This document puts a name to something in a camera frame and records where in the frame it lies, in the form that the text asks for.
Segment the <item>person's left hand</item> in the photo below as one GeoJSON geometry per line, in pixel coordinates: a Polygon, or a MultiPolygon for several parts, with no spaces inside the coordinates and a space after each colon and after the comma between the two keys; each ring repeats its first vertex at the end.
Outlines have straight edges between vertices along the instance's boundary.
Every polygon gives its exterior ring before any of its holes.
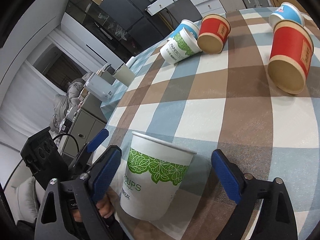
{"type": "MultiPolygon", "coordinates": [[[[103,218],[109,218],[114,213],[114,207],[107,194],[104,195],[103,199],[97,202],[96,207],[103,218]]],[[[79,210],[73,210],[72,214],[76,222],[82,222],[79,210]]]]}

